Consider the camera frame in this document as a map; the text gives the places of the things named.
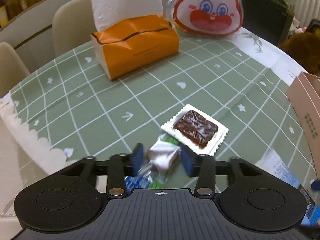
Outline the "orange tissue box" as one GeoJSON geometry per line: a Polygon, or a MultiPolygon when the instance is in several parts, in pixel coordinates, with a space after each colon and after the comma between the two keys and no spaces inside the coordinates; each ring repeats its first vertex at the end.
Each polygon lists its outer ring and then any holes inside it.
{"type": "Polygon", "coordinates": [[[165,19],[162,0],[91,0],[95,55],[114,80],[179,51],[179,37],[165,19]]]}

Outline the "blue white snack packet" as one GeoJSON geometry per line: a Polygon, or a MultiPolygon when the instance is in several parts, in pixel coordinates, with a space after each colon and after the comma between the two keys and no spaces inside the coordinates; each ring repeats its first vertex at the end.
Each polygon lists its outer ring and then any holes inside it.
{"type": "Polygon", "coordinates": [[[255,166],[290,184],[304,194],[307,201],[307,210],[302,225],[319,226],[319,205],[313,200],[309,192],[302,186],[296,176],[285,165],[275,149],[269,150],[256,163],[255,166]]]}

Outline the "green checked tablecloth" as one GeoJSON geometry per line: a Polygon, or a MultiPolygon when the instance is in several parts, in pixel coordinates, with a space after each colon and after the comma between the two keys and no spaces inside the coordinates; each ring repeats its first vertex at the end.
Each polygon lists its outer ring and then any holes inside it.
{"type": "Polygon", "coordinates": [[[255,163],[274,149],[306,188],[317,177],[304,132],[286,97],[301,67],[242,30],[226,40],[183,36],[180,52],[111,81],[91,43],[53,59],[1,100],[2,119],[28,148],[4,154],[15,193],[86,156],[99,160],[150,147],[161,126],[190,104],[224,124],[219,160],[255,163]]]}

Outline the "small brown candy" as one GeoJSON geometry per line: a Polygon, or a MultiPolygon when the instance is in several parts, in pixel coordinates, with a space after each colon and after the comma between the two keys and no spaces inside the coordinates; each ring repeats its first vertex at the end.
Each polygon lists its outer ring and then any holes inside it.
{"type": "Polygon", "coordinates": [[[168,176],[180,161],[180,143],[172,136],[163,133],[146,151],[145,160],[138,175],[151,183],[164,185],[168,176]]]}

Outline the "beige chair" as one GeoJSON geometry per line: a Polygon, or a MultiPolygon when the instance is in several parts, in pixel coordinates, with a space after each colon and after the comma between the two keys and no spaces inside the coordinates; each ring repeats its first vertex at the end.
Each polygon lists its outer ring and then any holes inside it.
{"type": "Polygon", "coordinates": [[[53,17],[55,56],[90,41],[91,33],[95,31],[92,0],[72,0],[64,4],[53,17]]]}

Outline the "pink cardboard box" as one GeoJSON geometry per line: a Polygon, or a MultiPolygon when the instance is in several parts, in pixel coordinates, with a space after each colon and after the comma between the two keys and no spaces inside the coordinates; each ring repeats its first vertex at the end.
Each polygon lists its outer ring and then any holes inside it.
{"type": "Polygon", "coordinates": [[[319,174],[319,77],[301,72],[286,95],[303,128],[316,173],[319,174]]]}

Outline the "red white rabbit pillow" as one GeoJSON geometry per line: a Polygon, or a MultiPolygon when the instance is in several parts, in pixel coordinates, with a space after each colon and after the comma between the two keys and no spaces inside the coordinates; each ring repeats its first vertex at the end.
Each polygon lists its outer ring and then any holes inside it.
{"type": "Polygon", "coordinates": [[[168,0],[168,14],[183,32],[226,37],[242,27],[241,0],[168,0]]]}

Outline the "chocolate biscuit clear wrapper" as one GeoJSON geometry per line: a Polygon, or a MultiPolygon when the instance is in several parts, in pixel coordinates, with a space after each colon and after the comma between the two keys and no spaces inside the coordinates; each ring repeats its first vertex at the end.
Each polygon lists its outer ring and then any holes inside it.
{"type": "Polygon", "coordinates": [[[229,132],[225,125],[190,104],[186,104],[161,129],[197,155],[210,156],[215,154],[229,132]]]}

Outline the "brown plush toy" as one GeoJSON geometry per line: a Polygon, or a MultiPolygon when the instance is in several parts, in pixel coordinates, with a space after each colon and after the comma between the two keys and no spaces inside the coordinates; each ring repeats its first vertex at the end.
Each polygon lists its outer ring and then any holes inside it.
{"type": "Polygon", "coordinates": [[[308,73],[319,76],[319,36],[308,32],[295,34],[278,47],[297,61],[308,73]]]}

